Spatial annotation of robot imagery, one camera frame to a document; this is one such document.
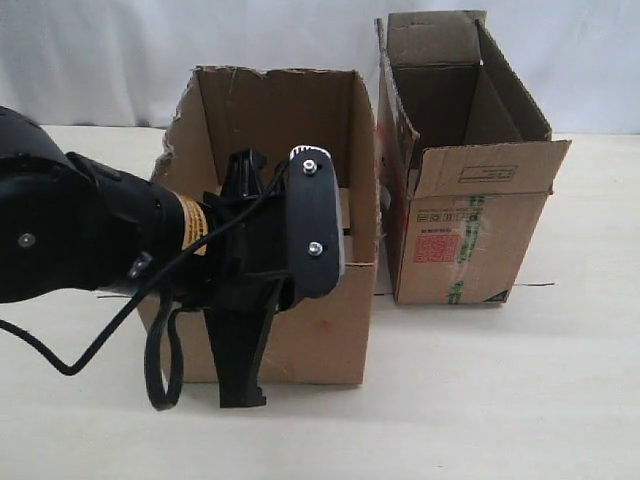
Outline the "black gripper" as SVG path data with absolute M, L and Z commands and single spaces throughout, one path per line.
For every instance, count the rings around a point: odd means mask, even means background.
M 214 273 L 204 318 L 221 395 L 261 395 L 258 373 L 275 312 L 295 305 L 282 191 L 263 201 L 267 159 L 253 148 L 229 156 L 221 194 L 206 193 L 215 227 L 231 227 L 209 246 Z

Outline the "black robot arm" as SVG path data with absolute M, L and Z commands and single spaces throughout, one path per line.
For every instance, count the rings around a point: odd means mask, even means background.
M 77 289 L 123 294 L 127 303 L 70 364 L 27 330 L 10 322 L 2 329 L 74 376 L 155 297 L 143 371 L 157 410 L 174 407 L 181 395 L 184 313 L 204 317 L 221 406 L 264 405 L 258 371 L 274 316 L 292 305 L 295 287 L 284 249 L 285 167 L 264 184 L 263 164 L 250 150 L 238 153 L 221 192 L 193 199 L 63 151 L 35 121 L 3 108 L 2 302 Z

